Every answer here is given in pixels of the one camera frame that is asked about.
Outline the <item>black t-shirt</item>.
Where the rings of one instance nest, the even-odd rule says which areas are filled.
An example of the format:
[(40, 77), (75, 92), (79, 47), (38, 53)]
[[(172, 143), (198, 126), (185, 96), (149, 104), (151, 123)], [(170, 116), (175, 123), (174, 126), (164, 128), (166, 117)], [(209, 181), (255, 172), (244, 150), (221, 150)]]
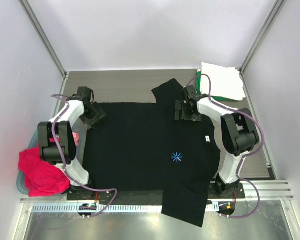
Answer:
[(154, 88), (155, 103), (102, 103), (106, 121), (89, 129), (83, 167), (97, 189), (162, 191), (162, 213), (201, 227), (221, 151), (211, 119), (175, 120), (182, 86)]

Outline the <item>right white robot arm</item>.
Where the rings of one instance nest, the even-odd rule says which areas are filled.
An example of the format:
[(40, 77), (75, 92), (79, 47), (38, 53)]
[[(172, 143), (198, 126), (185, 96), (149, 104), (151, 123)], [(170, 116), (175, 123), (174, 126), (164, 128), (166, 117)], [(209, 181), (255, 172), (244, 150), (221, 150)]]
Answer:
[(239, 188), (240, 172), (248, 154), (259, 143), (257, 122), (247, 108), (236, 109), (200, 95), (190, 85), (182, 89), (182, 100), (175, 102), (175, 120), (200, 122), (203, 116), (221, 125), (225, 160), (216, 176), (214, 192), (226, 198)]

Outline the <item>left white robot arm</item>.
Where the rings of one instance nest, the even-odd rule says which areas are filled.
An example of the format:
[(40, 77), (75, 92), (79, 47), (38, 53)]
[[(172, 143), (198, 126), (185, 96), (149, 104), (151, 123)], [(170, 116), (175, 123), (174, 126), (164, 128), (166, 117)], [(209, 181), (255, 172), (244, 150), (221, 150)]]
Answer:
[(72, 96), (53, 94), (51, 97), (62, 101), (64, 107), (49, 121), (37, 126), (40, 159), (61, 170), (72, 186), (79, 187), (79, 194), (90, 200), (97, 188), (89, 182), (88, 171), (77, 159), (73, 126), (81, 120), (87, 129), (96, 129), (107, 115), (95, 101), (94, 91), (86, 86), (78, 87)]

